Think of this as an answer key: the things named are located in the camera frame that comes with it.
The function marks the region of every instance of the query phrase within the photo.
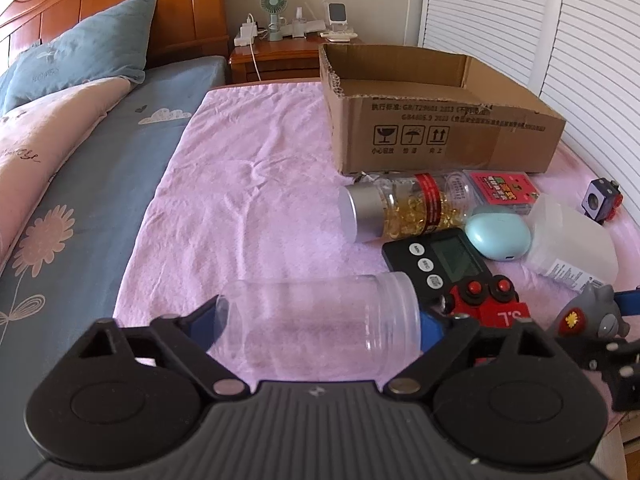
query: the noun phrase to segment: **label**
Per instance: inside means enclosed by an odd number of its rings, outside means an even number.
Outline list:
[[[594,286],[603,286],[604,283],[584,270],[571,266],[567,262],[556,258],[549,270],[543,274],[556,280],[556,282],[564,283],[566,286],[582,292],[587,283],[593,283]]]
[[[424,224],[423,233],[431,233],[435,231],[440,223],[442,214],[442,202],[440,201],[440,190],[433,177],[429,173],[419,173],[415,179],[420,184],[422,194],[424,195],[424,208],[426,210],[426,222]]]

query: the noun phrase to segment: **flower pattern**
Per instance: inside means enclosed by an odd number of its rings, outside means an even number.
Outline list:
[[[56,253],[65,248],[63,242],[69,240],[74,234],[71,229],[76,222],[71,218],[73,213],[73,209],[66,210],[66,205],[57,205],[47,212],[44,218],[37,218],[33,226],[27,227],[26,236],[20,241],[19,250],[14,256],[13,268],[17,269],[15,275],[20,276],[15,287],[14,301],[8,314],[0,310],[0,346],[10,322],[33,316],[44,307],[46,298],[42,294],[34,294],[16,306],[18,289],[29,267],[31,267],[31,277],[35,278],[42,269],[42,263],[50,264]]]
[[[76,222],[71,218],[74,210],[66,211],[66,205],[57,205],[47,212],[44,219],[37,218],[33,226],[27,227],[24,237],[15,253],[12,267],[19,276],[31,266],[31,277],[35,278],[42,268],[42,263],[50,264],[55,253],[65,248],[63,242],[74,234],[71,226]]]
[[[39,53],[36,56],[36,59],[40,59],[41,57],[46,57],[47,58],[47,62],[51,63],[51,62],[53,62],[53,60],[56,59],[56,52],[57,52],[57,50],[55,48],[53,48],[52,46],[50,46],[47,50],[44,50],[41,53]]]

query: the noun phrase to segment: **mini fan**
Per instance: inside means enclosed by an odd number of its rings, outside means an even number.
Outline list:
[[[270,14],[269,41],[280,41],[280,13],[287,8],[287,0],[260,0],[260,6]]]

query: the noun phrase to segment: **silver cap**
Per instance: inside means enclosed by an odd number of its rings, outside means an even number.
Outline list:
[[[342,230],[348,241],[368,242],[382,236],[385,208],[374,184],[360,182],[341,187],[338,208]]]

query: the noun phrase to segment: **red label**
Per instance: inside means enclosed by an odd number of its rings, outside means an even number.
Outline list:
[[[480,324],[497,328],[510,328],[519,317],[530,317],[527,304],[515,301],[510,301],[507,304],[497,302],[483,304],[478,310],[480,311]]]
[[[423,233],[435,231],[440,223],[442,215],[442,202],[440,202],[440,190],[433,177],[429,173],[419,173],[415,179],[420,184],[424,195],[424,208],[427,214]]]

